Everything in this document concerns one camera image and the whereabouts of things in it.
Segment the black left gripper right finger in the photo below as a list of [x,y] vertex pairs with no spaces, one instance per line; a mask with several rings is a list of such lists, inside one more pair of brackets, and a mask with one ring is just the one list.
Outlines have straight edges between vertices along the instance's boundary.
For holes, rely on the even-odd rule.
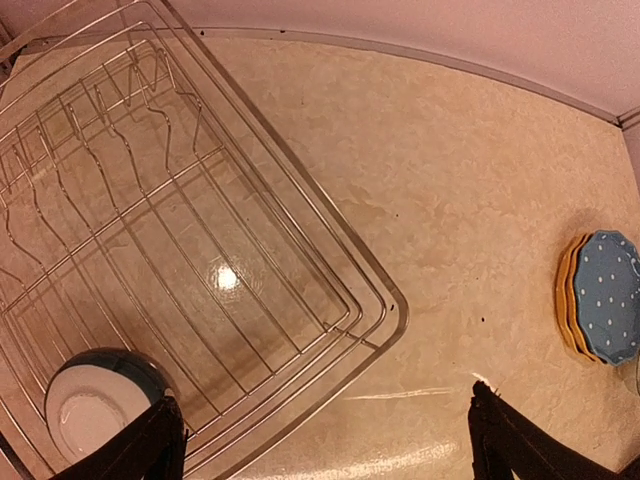
[[628,479],[544,432],[482,381],[468,411],[475,479]]

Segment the blue dotted plate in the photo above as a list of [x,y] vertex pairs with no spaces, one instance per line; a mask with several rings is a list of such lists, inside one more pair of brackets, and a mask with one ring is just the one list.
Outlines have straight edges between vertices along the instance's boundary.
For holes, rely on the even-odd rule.
[[573,280],[577,323],[588,349],[620,366],[639,352],[639,253],[617,230],[596,231],[581,248]]

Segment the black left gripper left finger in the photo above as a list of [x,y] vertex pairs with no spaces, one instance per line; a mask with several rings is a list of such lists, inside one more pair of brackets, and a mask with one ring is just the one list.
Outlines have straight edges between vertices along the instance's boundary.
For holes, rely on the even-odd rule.
[[166,395],[95,453],[56,479],[181,479],[187,433],[176,399]]

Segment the dark teal white bowl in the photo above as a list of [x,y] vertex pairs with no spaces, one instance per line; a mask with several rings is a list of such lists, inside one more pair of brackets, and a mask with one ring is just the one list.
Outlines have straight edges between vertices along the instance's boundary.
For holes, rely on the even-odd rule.
[[111,347],[83,351],[49,381],[44,400],[49,435],[61,455],[75,464],[173,387],[159,363],[141,352]]

